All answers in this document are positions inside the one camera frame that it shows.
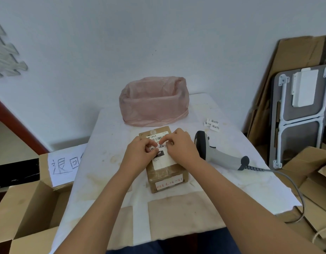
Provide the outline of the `grey and black barcode scanner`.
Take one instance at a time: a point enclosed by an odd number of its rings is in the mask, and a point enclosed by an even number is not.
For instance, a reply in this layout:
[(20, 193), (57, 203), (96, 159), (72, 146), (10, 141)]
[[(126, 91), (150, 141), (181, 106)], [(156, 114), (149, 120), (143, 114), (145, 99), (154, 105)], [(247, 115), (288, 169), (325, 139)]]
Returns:
[(242, 171), (250, 163), (248, 156), (237, 158), (223, 153), (209, 144), (209, 137), (205, 131), (197, 131), (194, 138), (194, 144), (199, 156), (207, 161), (230, 170)]

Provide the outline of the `red-brown door frame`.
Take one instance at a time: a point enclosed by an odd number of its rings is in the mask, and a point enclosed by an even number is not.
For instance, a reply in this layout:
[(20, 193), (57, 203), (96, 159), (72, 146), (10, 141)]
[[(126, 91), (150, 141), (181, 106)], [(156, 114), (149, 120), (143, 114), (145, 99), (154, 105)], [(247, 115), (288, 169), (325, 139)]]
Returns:
[(17, 119), (0, 101), (0, 121), (17, 135), (36, 154), (46, 154), (49, 150)]

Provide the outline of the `white table cover sheet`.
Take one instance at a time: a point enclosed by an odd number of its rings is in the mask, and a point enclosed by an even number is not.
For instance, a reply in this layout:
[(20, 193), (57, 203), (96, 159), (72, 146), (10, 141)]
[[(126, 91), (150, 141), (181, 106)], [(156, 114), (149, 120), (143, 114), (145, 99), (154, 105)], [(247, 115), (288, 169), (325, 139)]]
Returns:
[[(207, 119), (218, 120), (220, 131), (204, 127)], [(169, 128), (171, 131), (182, 128), (192, 138), (197, 131), (204, 130), (211, 146), (236, 157), (248, 156), (251, 166), (269, 169), (250, 141), (208, 94), (190, 95), (188, 116), (169, 124)], [(129, 142), (139, 133), (152, 129), (154, 127), (139, 128), (124, 124), (118, 105), (107, 106), (100, 111), (49, 254), (55, 252), (118, 171)], [(214, 167), (274, 215), (302, 205), (290, 188), (272, 172)], [(126, 193), (108, 249), (223, 227), (225, 224), (219, 213), (191, 175), (187, 183), (152, 194), (147, 173), (143, 171)]]

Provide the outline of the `person's left hand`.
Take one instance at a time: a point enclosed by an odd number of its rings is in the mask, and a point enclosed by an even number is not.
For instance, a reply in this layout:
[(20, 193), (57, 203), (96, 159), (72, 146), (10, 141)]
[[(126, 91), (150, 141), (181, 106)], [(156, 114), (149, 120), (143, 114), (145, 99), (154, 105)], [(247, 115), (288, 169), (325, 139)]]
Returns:
[(145, 150), (158, 149), (156, 147), (152, 139), (136, 136), (127, 146), (119, 169), (121, 173), (135, 179), (152, 161), (145, 158)]

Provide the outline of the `folded grey table white legs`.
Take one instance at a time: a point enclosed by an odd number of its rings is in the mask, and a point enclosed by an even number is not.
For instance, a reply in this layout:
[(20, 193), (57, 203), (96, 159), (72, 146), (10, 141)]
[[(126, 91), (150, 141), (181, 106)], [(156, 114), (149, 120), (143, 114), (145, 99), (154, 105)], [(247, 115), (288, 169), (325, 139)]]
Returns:
[(268, 166), (281, 169), (306, 147), (320, 148), (326, 123), (326, 64), (271, 80)]

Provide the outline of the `person's right forearm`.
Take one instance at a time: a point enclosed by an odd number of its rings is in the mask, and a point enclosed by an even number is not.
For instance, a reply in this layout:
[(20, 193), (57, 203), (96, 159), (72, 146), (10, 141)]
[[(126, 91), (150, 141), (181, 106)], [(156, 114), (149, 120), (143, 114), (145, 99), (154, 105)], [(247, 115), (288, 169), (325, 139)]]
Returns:
[(242, 254), (325, 254), (201, 158), (185, 168), (207, 194)]

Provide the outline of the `person's right hand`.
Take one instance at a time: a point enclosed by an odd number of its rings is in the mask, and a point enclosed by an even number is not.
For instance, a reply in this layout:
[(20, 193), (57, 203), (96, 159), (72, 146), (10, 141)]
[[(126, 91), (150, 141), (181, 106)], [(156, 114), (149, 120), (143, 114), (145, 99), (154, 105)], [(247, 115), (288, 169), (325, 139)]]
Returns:
[(190, 169), (201, 160), (189, 133), (183, 129), (177, 128), (173, 133), (163, 136), (160, 139), (160, 144), (167, 140), (169, 140), (167, 144), (177, 144), (179, 146), (178, 156), (171, 158), (185, 169)]

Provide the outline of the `open cardboard boxes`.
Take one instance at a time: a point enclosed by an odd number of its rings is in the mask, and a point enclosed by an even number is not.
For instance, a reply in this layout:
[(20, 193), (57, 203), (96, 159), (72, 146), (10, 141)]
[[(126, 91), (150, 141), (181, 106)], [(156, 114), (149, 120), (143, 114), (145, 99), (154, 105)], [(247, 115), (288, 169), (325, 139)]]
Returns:
[(326, 150), (307, 147), (279, 171), (294, 181), (305, 201), (304, 217), (289, 226), (322, 248), (326, 240)]

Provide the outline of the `bin with pink plastic bag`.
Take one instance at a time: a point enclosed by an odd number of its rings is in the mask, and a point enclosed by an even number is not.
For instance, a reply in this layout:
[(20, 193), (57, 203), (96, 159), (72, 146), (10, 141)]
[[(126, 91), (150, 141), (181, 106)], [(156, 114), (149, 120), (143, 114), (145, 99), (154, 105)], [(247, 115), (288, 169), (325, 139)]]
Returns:
[(119, 96), (125, 124), (157, 127), (189, 114), (189, 91), (184, 77), (145, 77), (129, 82)]

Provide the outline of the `person's blue trouser legs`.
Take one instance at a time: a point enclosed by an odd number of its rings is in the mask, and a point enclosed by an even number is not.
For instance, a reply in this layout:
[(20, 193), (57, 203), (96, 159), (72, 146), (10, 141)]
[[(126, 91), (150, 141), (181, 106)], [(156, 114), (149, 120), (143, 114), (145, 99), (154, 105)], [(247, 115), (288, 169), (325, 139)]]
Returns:
[(106, 254), (241, 254), (227, 228), (156, 240)]

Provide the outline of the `grey foam puzzle mats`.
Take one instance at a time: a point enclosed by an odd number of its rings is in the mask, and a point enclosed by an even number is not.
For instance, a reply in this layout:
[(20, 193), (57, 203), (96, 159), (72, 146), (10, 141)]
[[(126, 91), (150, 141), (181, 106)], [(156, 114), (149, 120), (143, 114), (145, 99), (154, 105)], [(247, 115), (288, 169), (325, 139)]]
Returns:
[(19, 52), (12, 43), (5, 43), (1, 36), (6, 33), (0, 25), (0, 78), (6, 76), (21, 75), (21, 71), (27, 71), (28, 66), (24, 61), (17, 61), (15, 59)]

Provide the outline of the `white handwritten paper sign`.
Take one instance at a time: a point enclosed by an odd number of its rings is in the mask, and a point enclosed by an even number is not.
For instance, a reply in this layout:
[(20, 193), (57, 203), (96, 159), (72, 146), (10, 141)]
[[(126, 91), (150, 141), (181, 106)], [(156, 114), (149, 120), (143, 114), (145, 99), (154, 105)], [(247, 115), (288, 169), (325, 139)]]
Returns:
[(48, 171), (53, 188), (75, 180), (86, 147), (87, 144), (81, 144), (48, 154)]

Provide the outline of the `large open cardboard box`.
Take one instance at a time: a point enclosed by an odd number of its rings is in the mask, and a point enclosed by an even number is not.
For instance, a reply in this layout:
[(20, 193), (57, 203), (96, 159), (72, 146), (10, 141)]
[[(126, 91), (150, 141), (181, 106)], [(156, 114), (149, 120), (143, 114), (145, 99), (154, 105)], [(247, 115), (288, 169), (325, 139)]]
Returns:
[(73, 183), (9, 187), (0, 201), (0, 254), (49, 254)]

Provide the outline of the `small brown cardboard parcel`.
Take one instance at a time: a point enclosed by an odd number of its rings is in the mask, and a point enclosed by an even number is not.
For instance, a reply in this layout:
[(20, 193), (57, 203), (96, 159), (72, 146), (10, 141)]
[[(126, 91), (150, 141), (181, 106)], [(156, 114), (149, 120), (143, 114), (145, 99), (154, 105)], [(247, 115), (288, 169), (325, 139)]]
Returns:
[[(169, 126), (165, 126), (142, 132), (139, 136), (142, 139), (146, 137), (156, 142), (170, 133)], [(157, 156), (147, 165), (146, 173), (152, 194), (189, 181), (189, 173), (171, 158), (167, 148), (159, 149)]]

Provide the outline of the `black board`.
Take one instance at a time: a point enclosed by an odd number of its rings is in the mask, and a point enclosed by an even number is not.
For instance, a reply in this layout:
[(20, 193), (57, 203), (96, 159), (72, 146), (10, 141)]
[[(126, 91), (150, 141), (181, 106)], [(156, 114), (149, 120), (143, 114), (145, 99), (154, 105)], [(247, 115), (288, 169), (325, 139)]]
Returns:
[(0, 165), (0, 188), (40, 180), (39, 158)]

